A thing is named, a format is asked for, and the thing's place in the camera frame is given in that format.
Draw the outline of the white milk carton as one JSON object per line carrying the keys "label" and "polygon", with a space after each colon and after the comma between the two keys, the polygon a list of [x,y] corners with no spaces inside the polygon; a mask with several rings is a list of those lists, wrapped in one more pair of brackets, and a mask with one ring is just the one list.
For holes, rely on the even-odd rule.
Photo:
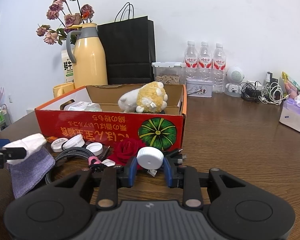
{"label": "white milk carton", "polygon": [[62,66],[64,70],[65,82],[74,82],[74,72],[72,62],[68,55],[67,50],[61,51]]}

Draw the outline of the white round container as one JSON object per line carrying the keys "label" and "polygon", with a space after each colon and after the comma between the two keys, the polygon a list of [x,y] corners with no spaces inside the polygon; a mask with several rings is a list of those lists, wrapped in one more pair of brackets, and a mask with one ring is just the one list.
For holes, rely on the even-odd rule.
{"label": "white round container", "polygon": [[94,156],[99,156],[103,153],[103,145],[100,142],[92,142],[86,146]]}

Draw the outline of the white tin box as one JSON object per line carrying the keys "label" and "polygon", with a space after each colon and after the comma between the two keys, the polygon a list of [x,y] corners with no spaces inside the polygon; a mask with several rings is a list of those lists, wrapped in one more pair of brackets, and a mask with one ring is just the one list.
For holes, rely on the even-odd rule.
{"label": "white tin box", "polygon": [[212,97],[213,83],[209,80],[186,78],[186,92],[188,96],[199,98]]}

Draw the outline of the purple tissue pack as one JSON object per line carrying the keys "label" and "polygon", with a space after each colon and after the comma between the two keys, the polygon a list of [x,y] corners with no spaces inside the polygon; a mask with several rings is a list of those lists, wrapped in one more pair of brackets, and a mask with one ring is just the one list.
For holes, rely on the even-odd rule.
{"label": "purple tissue pack", "polygon": [[300,96],[283,103],[279,122],[300,133]]}

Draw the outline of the white yellow plush hamster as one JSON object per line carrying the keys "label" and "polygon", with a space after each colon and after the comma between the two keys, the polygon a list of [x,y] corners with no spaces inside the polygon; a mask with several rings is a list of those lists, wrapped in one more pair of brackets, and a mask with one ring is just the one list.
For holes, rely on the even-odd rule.
{"label": "white yellow plush hamster", "polygon": [[153,81],[123,94],[118,106],[125,113],[160,113],[167,107],[167,100],[164,84]]}

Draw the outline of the clear snack container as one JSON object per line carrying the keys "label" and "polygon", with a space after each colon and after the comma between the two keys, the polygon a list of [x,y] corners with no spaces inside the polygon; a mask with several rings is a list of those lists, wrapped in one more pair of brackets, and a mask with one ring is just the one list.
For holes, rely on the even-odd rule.
{"label": "clear snack container", "polygon": [[164,85],[185,84],[185,63],[182,62],[153,62],[154,80]]}

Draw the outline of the white jar lid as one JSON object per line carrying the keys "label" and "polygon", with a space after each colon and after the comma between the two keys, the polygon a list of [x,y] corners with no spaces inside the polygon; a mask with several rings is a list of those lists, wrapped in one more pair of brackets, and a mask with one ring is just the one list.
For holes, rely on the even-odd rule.
{"label": "white jar lid", "polygon": [[82,147],[84,146],[85,141],[83,139],[83,135],[78,134],[72,138],[70,138],[68,141],[62,144],[62,150],[67,150],[72,147]]}

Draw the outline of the yellow mug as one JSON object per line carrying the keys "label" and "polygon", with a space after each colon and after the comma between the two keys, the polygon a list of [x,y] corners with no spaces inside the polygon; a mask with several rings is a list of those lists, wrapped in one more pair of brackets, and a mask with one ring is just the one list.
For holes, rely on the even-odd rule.
{"label": "yellow mug", "polygon": [[55,87],[53,87],[52,91],[53,91],[53,97],[57,98],[65,93],[68,93],[72,90],[75,89],[75,85],[73,82],[67,82],[67,83],[63,83],[60,85],[56,85]]}

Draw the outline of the water bottle right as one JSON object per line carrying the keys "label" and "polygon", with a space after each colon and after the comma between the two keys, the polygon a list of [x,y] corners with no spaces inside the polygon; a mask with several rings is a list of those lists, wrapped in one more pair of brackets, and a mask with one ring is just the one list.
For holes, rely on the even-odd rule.
{"label": "water bottle right", "polygon": [[216,43],[216,48],[212,57],[212,91],[214,93],[224,92],[225,67],[226,54],[224,52],[223,45],[221,43]]}

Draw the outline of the purple cloth pouch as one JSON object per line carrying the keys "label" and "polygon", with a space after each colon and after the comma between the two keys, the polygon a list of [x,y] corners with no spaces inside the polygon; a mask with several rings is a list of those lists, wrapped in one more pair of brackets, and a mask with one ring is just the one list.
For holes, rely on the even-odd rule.
{"label": "purple cloth pouch", "polygon": [[55,159],[45,147],[23,162],[9,165],[14,198],[20,198],[31,191],[54,165]]}

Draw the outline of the dried pink rose bouquet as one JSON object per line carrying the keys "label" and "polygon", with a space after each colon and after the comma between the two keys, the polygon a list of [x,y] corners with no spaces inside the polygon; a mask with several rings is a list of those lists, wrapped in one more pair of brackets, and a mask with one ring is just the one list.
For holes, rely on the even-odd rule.
{"label": "dried pink rose bouquet", "polygon": [[57,28],[42,24],[37,28],[36,34],[46,44],[62,45],[70,31],[80,24],[91,23],[94,14],[91,5],[80,5],[79,0],[53,0],[46,12],[46,18],[50,21],[58,20],[60,24]]}

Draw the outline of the water bottle middle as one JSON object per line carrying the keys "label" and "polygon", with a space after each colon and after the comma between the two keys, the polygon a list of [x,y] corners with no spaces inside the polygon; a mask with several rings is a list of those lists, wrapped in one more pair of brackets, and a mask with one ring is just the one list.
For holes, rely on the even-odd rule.
{"label": "water bottle middle", "polygon": [[212,57],[208,42],[201,42],[201,48],[198,53],[198,69],[200,78],[209,81],[212,69]]}

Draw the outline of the red fabric rose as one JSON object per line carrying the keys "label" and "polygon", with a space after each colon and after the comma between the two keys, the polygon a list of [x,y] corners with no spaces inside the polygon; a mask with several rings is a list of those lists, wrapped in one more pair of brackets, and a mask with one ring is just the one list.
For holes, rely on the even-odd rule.
{"label": "red fabric rose", "polygon": [[139,139],[123,139],[115,145],[112,154],[108,156],[108,159],[114,161],[116,165],[125,166],[130,158],[136,157],[139,149],[145,146],[146,144]]}

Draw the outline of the white tissue wad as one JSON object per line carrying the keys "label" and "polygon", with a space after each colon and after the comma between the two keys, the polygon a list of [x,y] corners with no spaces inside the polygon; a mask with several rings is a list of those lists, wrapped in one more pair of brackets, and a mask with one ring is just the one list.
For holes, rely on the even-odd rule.
{"label": "white tissue wad", "polygon": [[17,165],[28,159],[32,154],[38,152],[45,144],[46,139],[40,133],[29,135],[23,139],[10,142],[6,144],[4,148],[23,147],[26,150],[26,157],[24,159],[8,160],[7,163],[9,165]]}

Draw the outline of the clear jar with label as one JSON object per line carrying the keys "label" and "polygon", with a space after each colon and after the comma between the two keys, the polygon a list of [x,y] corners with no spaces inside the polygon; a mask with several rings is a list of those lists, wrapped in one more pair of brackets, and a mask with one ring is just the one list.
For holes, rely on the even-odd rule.
{"label": "clear jar with label", "polygon": [[101,112],[101,106],[98,103],[78,101],[70,103],[64,107],[65,111],[77,112]]}

